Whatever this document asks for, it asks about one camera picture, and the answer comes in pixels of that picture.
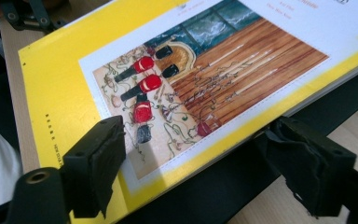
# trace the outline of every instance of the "printed illustration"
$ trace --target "printed illustration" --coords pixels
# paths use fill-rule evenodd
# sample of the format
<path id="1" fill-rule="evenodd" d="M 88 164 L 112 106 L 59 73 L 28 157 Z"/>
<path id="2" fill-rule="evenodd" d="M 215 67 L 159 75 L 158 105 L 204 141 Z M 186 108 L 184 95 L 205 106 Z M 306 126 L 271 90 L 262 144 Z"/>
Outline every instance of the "printed illustration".
<path id="1" fill-rule="evenodd" d="M 93 75 L 141 179 L 326 58 L 225 0 Z"/>

